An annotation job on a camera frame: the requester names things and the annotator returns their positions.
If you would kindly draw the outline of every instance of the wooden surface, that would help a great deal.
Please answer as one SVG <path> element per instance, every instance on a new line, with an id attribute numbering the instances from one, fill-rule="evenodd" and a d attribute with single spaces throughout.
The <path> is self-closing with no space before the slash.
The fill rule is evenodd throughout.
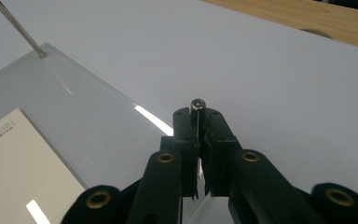
<path id="1" fill-rule="evenodd" d="M 358 10 L 312 0 L 203 0 L 297 29 L 318 30 L 358 46 Z"/>

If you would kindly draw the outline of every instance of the metallic bolt head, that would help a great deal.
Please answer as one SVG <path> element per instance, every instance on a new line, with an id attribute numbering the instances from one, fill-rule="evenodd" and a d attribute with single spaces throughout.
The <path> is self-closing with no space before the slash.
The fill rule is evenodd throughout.
<path id="1" fill-rule="evenodd" d="M 195 99 L 191 102 L 192 110 L 202 110 L 205 107 L 206 107 L 205 101 L 201 99 Z"/>

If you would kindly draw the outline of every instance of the metal rod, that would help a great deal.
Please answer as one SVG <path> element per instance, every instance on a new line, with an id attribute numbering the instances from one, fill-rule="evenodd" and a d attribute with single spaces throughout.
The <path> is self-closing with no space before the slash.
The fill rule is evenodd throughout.
<path id="1" fill-rule="evenodd" d="M 25 31 L 25 29 L 20 25 L 20 23 L 14 18 L 14 16 L 7 10 L 7 8 L 1 3 L 0 1 L 0 11 L 4 16 L 11 22 L 11 24 L 14 26 L 14 28 L 17 29 L 17 31 L 20 32 L 22 37 L 33 47 L 33 49 L 37 52 L 39 55 L 39 58 L 45 58 L 46 52 L 43 51 L 36 42 L 31 38 L 31 36 Z"/>

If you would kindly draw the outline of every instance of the thin metal stick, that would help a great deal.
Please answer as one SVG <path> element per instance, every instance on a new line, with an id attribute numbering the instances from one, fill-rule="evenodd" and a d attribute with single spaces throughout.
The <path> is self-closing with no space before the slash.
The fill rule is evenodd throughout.
<path id="1" fill-rule="evenodd" d="M 25 29 L 20 25 L 20 23 L 14 18 L 14 16 L 7 10 L 7 8 L 1 3 L 0 1 L 0 11 L 4 16 L 11 22 L 11 24 L 14 26 L 14 28 L 17 29 L 17 31 L 20 32 L 22 37 L 33 47 L 33 49 L 37 52 L 39 55 L 39 58 L 45 58 L 46 52 L 43 51 L 36 42 L 31 38 L 31 36 L 25 31 Z"/>

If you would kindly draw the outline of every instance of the cream notebook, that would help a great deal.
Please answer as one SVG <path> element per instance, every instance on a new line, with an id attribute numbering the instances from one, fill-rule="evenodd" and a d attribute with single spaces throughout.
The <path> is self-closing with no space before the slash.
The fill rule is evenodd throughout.
<path id="1" fill-rule="evenodd" d="M 83 191 L 19 109 L 0 119 L 0 223 L 61 223 Z"/>

